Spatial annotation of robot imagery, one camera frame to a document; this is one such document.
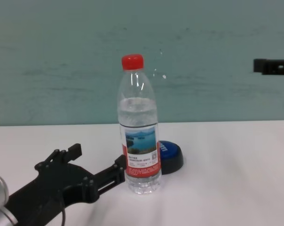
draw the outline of black cable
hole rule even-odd
[[[62,219],[62,226],[65,226],[66,223],[66,211],[65,211],[65,207],[62,207],[62,214],[63,214],[63,219]]]
[[[63,200],[63,194],[60,192],[60,203],[62,207],[62,226],[65,226],[66,223],[66,211],[65,211],[65,204]]]

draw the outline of black clamp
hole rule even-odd
[[[253,70],[264,75],[284,75],[284,60],[254,59]]]
[[[93,203],[104,192],[125,181],[126,157],[93,175],[84,168],[70,164],[82,155],[80,144],[68,151],[54,150],[35,169],[37,178],[13,193],[6,208],[20,226],[44,226],[64,208],[78,202]]]

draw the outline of white table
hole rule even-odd
[[[182,148],[183,168],[154,194],[123,183],[94,204],[68,207],[67,226],[284,226],[284,121],[162,123],[159,131]],[[121,154],[118,125],[0,127],[10,193],[37,176],[36,163],[74,143],[83,150],[74,163],[92,173]],[[60,223],[61,215],[49,225]]]

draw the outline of blue cap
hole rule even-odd
[[[184,164],[180,147],[170,141],[160,140],[162,174],[178,171]]]

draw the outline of plastic bottle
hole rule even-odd
[[[154,192],[161,181],[157,105],[139,54],[122,57],[125,75],[118,92],[118,120],[127,157],[126,181],[138,194]]]

